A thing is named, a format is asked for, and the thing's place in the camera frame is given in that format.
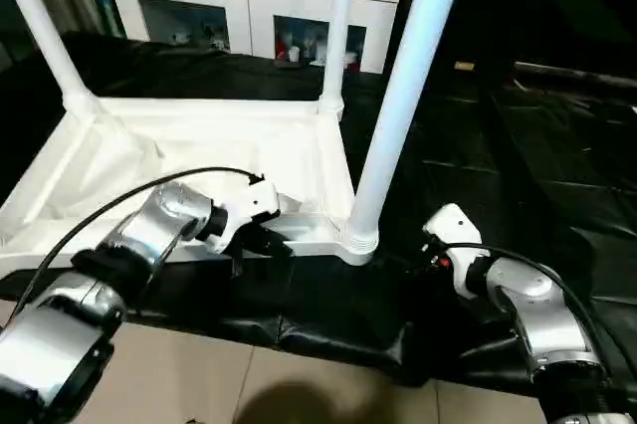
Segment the black cloth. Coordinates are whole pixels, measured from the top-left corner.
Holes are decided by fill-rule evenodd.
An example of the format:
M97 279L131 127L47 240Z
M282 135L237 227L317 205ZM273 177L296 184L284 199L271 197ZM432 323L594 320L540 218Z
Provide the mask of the black cloth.
M100 96L315 100L320 94L317 68L279 69L269 60L91 36L66 43ZM532 393L509 317L459 300L447 273L423 268L422 225L455 202L485 243L555 268L637 359L637 115L551 94L480 93L472 75L454 81L430 84L421 98L381 217L381 244L367 266L334 257L247 260L233 279L228 262L174 264L130 318L372 366L404 384L439 377ZM354 182L383 91L377 76L344 78L341 132ZM0 76L0 92L14 102L13 123L30 130L19 150L2 138L5 150L18 155L3 177L7 191L62 110L39 57ZM34 121L37 127L28 128ZM3 280L0 296L15 298L29 274ZM615 374L637 397L606 338Z

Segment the tiled floor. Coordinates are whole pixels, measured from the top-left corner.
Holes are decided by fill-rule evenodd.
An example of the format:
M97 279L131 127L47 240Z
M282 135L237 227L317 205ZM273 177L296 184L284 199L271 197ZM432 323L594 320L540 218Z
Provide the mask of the tiled floor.
M0 302L0 318L9 306ZM533 399L126 324L79 424L542 424Z

